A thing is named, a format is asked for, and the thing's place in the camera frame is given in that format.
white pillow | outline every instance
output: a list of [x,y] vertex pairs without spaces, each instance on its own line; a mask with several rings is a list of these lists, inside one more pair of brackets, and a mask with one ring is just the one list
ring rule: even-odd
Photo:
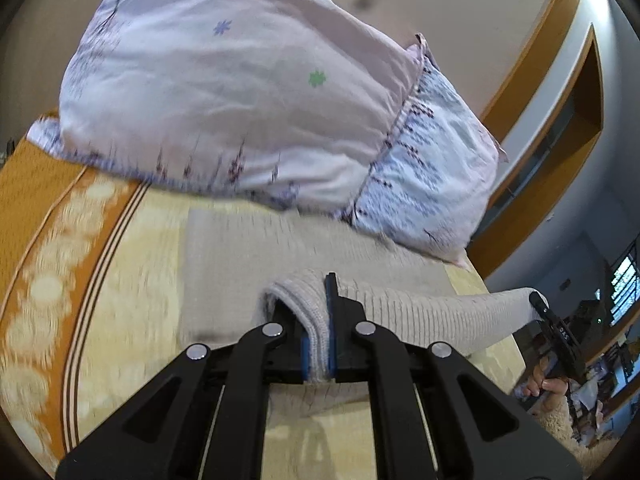
[[104,0],[62,83],[63,149],[169,187],[333,212],[418,72],[331,0]]

beige sweater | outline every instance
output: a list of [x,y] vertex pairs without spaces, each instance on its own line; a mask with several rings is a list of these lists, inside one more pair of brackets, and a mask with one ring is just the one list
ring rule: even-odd
[[615,439],[603,440],[596,446],[587,448],[572,438],[571,415],[566,398],[551,412],[542,412],[536,415],[536,420],[576,457],[582,466],[585,478],[588,478],[596,470],[618,443]]

silver screw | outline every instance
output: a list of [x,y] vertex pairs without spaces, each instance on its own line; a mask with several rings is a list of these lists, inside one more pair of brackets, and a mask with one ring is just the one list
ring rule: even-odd
[[446,343],[436,343],[431,347],[431,351],[433,352],[433,355],[441,359],[451,355],[451,347]]
[[282,334],[283,327],[280,323],[267,323],[262,327],[262,333],[267,337],[276,337]]
[[207,350],[209,349],[201,343],[191,345],[189,348],[187,348],[187,357],[189,359],[193,359],[194,361],[198,361],[206,357]]
[[360,335],[371,335],[376,331],[376,326],[370,321],[361,321],[356,325],[356,332]]

bed sheet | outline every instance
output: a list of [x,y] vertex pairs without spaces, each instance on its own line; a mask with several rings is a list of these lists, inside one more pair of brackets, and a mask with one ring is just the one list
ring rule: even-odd
[[[150,188],[25,141],[0,172],[0,407],[51,475],[180,352],[191,207],[260,209]],[[446,271],[457,294],[486,291],[475,271]],[[524,370],[512,336],[470,360],[505,391]],[[271,428],[262,477],[375,478],[368,402]]]

person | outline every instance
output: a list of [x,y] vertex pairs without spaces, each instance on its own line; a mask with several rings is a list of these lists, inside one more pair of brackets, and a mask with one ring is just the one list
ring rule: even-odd
[[548,358],[543,357],[529,376],[523,393],[539,397],[543,392],[549,392],[549,395],[537,406],[533,416],[545,430],[575,456],[582,467],[584,477],[588,478],[604,462],[618,440],[606,438],[600,440],[593,447],[586,447],[573,438],[572,418],[566,398],[569,387],[568,379],[564,377],[547,378],[544,372],[547,367]]

